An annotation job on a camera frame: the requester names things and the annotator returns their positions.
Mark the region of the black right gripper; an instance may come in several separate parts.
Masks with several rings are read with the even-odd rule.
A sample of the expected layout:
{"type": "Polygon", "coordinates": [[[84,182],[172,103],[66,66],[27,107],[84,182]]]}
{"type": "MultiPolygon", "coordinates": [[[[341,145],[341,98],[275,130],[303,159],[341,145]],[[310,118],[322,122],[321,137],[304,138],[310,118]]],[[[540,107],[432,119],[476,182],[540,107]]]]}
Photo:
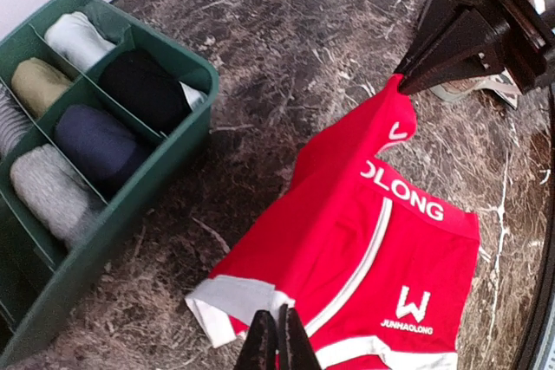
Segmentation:
{"type": "Polygon", "coordinates": [[[427,0],[395,69],[405,95],[507,71],[520,92],[554,84],[554,0],[427,0]]]}

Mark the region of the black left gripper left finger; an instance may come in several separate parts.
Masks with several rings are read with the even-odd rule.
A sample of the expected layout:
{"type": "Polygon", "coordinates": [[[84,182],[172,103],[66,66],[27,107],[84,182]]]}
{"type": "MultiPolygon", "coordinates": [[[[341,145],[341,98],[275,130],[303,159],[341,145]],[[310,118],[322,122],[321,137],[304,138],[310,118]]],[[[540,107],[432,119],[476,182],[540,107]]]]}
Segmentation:
{"type": "Polygon", "coordinates": [[[269,311],[258,310],[251,322],[234,370],[276,370],[278,332],[269,311]]]}

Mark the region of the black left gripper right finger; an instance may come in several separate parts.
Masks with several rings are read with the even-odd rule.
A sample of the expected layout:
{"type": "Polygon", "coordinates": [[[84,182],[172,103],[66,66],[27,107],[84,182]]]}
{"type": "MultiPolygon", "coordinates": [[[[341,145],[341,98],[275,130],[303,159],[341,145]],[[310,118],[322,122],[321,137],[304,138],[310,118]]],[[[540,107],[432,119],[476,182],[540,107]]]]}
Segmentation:
{"type": "Polygon", "coordinates": [[[287,304],[279,309],[278,366],[281,370],[321,370],[297,311],[287,304]]]}

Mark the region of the red boxer briefs white trim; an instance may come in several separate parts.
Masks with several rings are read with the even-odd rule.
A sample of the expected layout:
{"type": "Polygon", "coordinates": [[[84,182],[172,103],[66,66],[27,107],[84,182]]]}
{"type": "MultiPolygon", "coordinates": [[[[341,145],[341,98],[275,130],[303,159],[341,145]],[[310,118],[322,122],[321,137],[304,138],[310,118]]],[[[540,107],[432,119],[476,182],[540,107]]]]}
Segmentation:
{"type": "Polygon", "coordinates": [[[186,297],[214,347],[288,306],[322,369],[456,368],[479,219],[379,159],[417,128],[401,82],[313,137],[288,191],[186,297]]]}

